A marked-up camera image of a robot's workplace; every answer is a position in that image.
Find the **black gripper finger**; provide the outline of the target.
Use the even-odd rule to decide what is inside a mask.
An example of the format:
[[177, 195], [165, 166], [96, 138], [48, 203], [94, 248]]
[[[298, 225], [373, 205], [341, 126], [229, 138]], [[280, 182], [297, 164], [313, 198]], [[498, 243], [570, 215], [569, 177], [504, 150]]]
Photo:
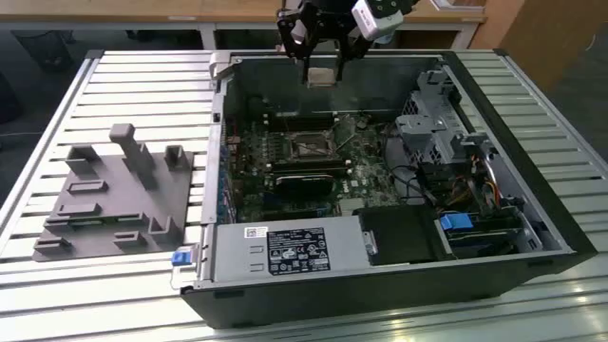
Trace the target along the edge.
[[345, 64], [353, 59], [361, 59], [372, 46], [372, 42], [368, 41], [360, 33], [354, 38], [349, 36], [350, 32], [356, 29], [357, 24], [353, 19], [340, 19], [332, 30], [332, 40], [334, 41], [338, 49], [336, 60], [336, 82], [342, 79]]
[[[294, 58], [302, 62], [301, 83], [308, 82], [309, 58], [317, 44], [316, 14], [317, 8], [298, 8], [293, 10], [282, 9], [277, 12], [276, 25], [285, 54], [289, 58]], [[292, 36], [292, 30], [296, 28], [298, 21], [301, 22], [305, 32], [300, 35], [301, 39], [297, 41]]]

